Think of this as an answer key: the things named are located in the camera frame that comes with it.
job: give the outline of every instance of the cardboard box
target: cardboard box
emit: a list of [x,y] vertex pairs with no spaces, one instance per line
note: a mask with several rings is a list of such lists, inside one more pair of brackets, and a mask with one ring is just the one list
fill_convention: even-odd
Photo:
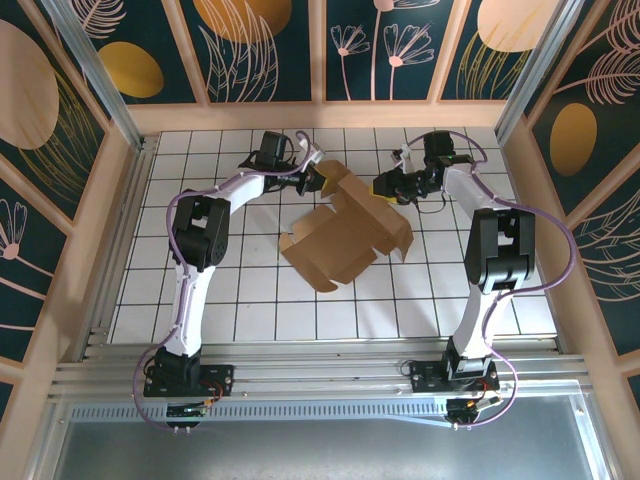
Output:
[[280,235],[280,251],[298,273],[318,292],[332,292],[335,282],[350,283],[373,263],[374,248],[384,255],[398,248],[404,260],[413,242],[408,220],[337,160],[316,170],[335,211],[320,205],[293,224],[293,236]]

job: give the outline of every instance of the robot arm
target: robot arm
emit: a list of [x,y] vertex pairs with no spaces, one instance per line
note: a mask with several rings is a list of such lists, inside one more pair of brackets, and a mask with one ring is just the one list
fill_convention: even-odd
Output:
[[304,195],[324,185],[324,177],[314,168],[324,152],[315,144],[307,144],[304,136],[299,137],[299,141],[308,151],[299,171],[293,172],[295,165],[283,161],[286,143],[290,140],[281,134],[265,132],[260,150],[252,152],[239,165],[247,170],[224,182],[214,193],[179,200],[172,230],[185,265],[176,264],[172,330],[167,332],[171,335],[156,351],[154,365],[145,370],[145,396],[208,396],[206,386],[216,383],[227,385],[223,393],[230,391],[231,382],[225,381],[232,373],[229,367],[201,368],[200,365],[207,290],[226,253],[229,219],[238,208],[270,191],[295,187],[299,195]]
[[424,149],[425,168],[418,171],[407,168],[410,160],[406,148],[395,151],[396,168],[374,180],[373,193],[404,205],[438,191],[458,201],[472,219],[464,257],[470,294],[460,326],[449,339],[442,361],[415,370],[412,367],[414,391],[421,385],[473,391],[482,390],[486,382],[495,387],[497,375],[487,345],[493,341],[491,324],[499,321],[508,300],[496,304],[491,324],[483,323],[500,293],[520,288],[533,274],[535,218],[528,212],[496,203],[495,192],[493,196],[485,193],[473,180],[473,160],[469,155],[456,155],[447,132],[425,135]]

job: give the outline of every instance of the cable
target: cable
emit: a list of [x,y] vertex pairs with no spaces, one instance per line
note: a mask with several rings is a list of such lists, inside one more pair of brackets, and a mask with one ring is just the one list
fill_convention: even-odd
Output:
[[420,207],[418,206],[418,200],[415,200],[415,201],[413,202],[413,204],[416,206],[416,210],[418,210],[418,213],[421,213],[421,214],[423,214],[423,215],[430,215],[430,214],[432,214],[432,213],[440,213],[440,212],[441,212],[442,210],[444,210],[444,209],[445,209],[445,207],[447,206],[447,199],[446,199],[446,197],[444,196],[444,192],[442,192],[442,193],[440,194],[440,196],[442,197],[442,207],[440,207],[440,209],[438,209],[438,210],[434,210],[433,212],[423,212],[422,210],[420,210]]
[[173,222],[171,220],[171,214],[172,214],[173,208],[183,198],[197,197],[197,196],[201,196],[201,195],[214,194],[216,192],[219,192],[220,190],[223,190],[223,189],[233,185],[238,180],[241,180],[244,177],[268,177],[268,176],[279,177],[279,176],[293,175],[294,173],[298,173],[300,171],[304,171],[307,168],[307,165],[309,164],[309,162],[312,160],[313,156],[318,152],[318,150],[316,150],[316,148],[314,147],[313,143],[311,142],[311,139],[309,138],[309,135],[307,135],[304,131],[298,130],[296,132],[296,137],[298,138],[298,141],[300,142],[300,144],[303,145],[303,147],[306,145],[307,152],[306,152],[306,154],[304,156],[304,159],[300,163],[300,165],[298,165],[293,170],[289,170],[287,172],[259,172],[259,171],[240,172],[240,173],[234,175],[233,177],[229,178],[228,180],[226,180],[220,186],[216,185],[210,190],[202,190],[202,191],[197,191],[197,192],[182,192],[182,193],[176,195],[175,197],[173,197],[171,199],[171,201],[169,202],[169,205],[167,207],[167,212],[166,212],[166,218],[165,218],[166,226],[167,226],[167,232],[169,234],[169,246],[170,246],[171,251],[176,256],[176,265],[182,265],[182,268],[183,268],[182,284],[180,286],[180,297],[179,297],[179,300],[178,300],[178,312],[177,312],[177,315],[176,315],[176,318],[175,318],[175,322],[171,326],[171,330],[169,331],[169,334],[163,340],[161,340],[159,343],[157,343],[155,345],[151,345],[149,348],[147,348],[142,353],[142,355],[140,355],[140,358],[138,359],[138,363],[136,364],[135,371],[133,373],[133,380],[132,380],[133,403],[136,406],[136,410],[138,411],[138,414],[140,415],[140,417],[145,422],[147,422],[148,424],[150,424],[150,425],[152,425],[152,426],[154,426],[154,427],[156,427],[156,428],[158,428],[160,430],[169,431],[169,432],[172,432],[174,434],[179,431],[179,429],[169,427],[165,423],[156,422],[155,420],[153,420],[151,417],[149,417],[144,412],[144,410],[142,409],[142,405],[140,403],[138,385],[136,383],[136,379],[138,378],[138,376],[140,374],[140,370],[142,369],[142,365],[143,365],[143,363],[145,361],[145,358],[153,350],[157,350],[159,348],[162,348],[164,345],[166,345],[169,342],[169,340],[171,340],[171,337],[173,337],[174,332],[179,327],[179,322],[180,322],[180,319],[182,318],[182,313],[184,311],[184,304],[185,304],[185,301],[186,301],[185,292],[187,290],[186,286],[187,286],[187,281],[188,281],[187,266],[186,266],[187,262],[184,259],[184,256],[182,255],[182,253],[180,253],[180,249],[178,248],[178,244],[176,243],[176,238],[175,238],[175,235],[173,233],[173,228],[172,228]]
[[[529,207],[529,206],[526,206],[526,205],[521,205],[521,204],[518,204],[518,203],[513,203],[513,202],[508,202],[506,200],[503,200],[502,198],[498,197],[495,193],[493,193],[493,191],[482,182],[480,177],[477,175],[476,170],[477,170],[479,164],[487,163],[489,161],[489,158],[487,156],[487,152],[485,152],[485,150],[480,146],[480,144],[478,144],[478,142],[476,142],[474,139],[468,137],[467,135],[465,135],[463,133],[454,132],[454,131],[451,131],[451,130],[436,130],[436,132],[447,132],[449,134],[453,134],[454,136],[457,136],[457,137],[460,137],[460,138],[464,138],[471,145],[473,145],[475,148],[477,148],[480,151],[480,154],[482,155],[482,160],[479,160],[479,161],[472,160],[472,163],[471,163],[471,177],[472,177],[473,181],[475,182],[475,184],[491,200],[493,200],[494,202],[499,203],[500,205],[503,205],[505,207],[515,208],[515,209],[522,210],[522,211],[525,211],[525,212],[533,213],[534,215],[537,215],[537,216],[540,216],[540,217],[543,217],[543,218],[549,220],[550,222],[552,222],[555,226],[557,226],[560,229],[560,231],[565,236],[565,238],[567,240],[567,243],[569,244],[569,260],[567,262],[567,266],[564,268],[562,273],[555,280],[553,280],[551,282],[548,282],[548,283],[544,283],[542,285],[536,285],[536,286],[533,286],[533,287],[526,287],[526,288],[519,288],[517,290],[511,290],[511,291],[506,292],[506,293],[501,293],[501,294],[496,296],[496,298],[493,300],[493,302],[491,303],[491,305],[487,309],[487,312],[485,313],[484,319],[482,320],[482,338],[484,340],[485,345],[487,346],[489,351],[492,353],[492,355],[494,357],[498,358],[499,360],[502,360],[504,362],[504,364],[509,368],[509,370],[511,370],[511,373],[513,374],[513,394],[509,397],[509,401],[507,402],[507,404],[500,411],[498,411],[496,414],[492,415],[491,417],[487,418],[486,420],[481,420],[479,422],[470,423],[470,424],[459,424],[459,426],[463,426],[463,427],[467,427],[467,429],[471,429],[472,427],[479,427],[479,426],[482,426],[482,425],[487,425],[487,424],[493,422],[494,420],[497,420],[502,415],[504,415],[511,408],[511,406],[513,405],[513,402],[515,401],[517,393],[518,393],[518,380],[519,379],[518,379],[518,372],[516,371],[516,368],[513,366],[513,364],[509,360],[507,360],[504,356],[499,354],[491,345],[489,345],[489,342],[487,341],[487,327],[489,325],[489,320],[491,318],[491,315],[495,311],[498,302],[500,300],[504,299],[504,298],[512,297],[512,296],[517,295],[519,293],[534,293],[534,292],[540,292],[540,291],[548,290],[548,289],[553,288],[553,287],[559,285],[560,283],[564,282],[567,279],[567,277],[569,276],[569,274],[571,273],[571,270],[573,269],[573,267],[575,266],[576,258],[578,256],[578,247],[576,246],[576,243],[575,243],[575,240],[573,238],[573,235],[571,234],[571,231],[559,219],[557,219],[553,215],[551,215],[551,214],[549,214],[549,213],[547,213],[547,212],[545,212],[543,210],[540,210],[538,208]],[[416,143],[418,140],[424,138],[429,133],[425,133],[425,134],[420,135],[419,137],[413,139],[411,142],[409,142],[408,146],[413,145],[414,143]]]

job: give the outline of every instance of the black bracket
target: black bracket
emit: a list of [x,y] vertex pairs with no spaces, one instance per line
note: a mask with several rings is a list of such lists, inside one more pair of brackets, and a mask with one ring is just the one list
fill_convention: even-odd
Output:
[[412,361],[409,363],[409,378],[413,393],[435,392],[482,392],[500,390],[500,381],[494,362],[489,364],[486,375],[478,378],[449,380],[442,360],[428,362]]
[[192,387],[188,384],[167,381],[158,367],[150,366],[144,384],[144,396],[148,398],[165,397],[212,397],[231,395],[233,388],[233,365],[200,365],[198,383]]

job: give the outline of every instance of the yellow circle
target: yellow circle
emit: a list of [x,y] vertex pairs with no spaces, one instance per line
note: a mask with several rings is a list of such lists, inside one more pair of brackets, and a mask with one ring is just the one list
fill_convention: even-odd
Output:
[[142,48],[113,42],[98,52],[116,88],[131,97],[149,98],[160,93],[164,77],[160,66]]
[[551,163],[560,175],[570,177],[587,163],[596,144],[598,124],[589,107],[570,103],[551,128]]
[[274,37],[284,30],[291,18],[291,0],[194,0],[193,3],[204,23],[216,35],[233,42],[254,43],[263,38],[260,30],[250,35],[252,28],[247,8],[253,12],[258,29],[262,17]]

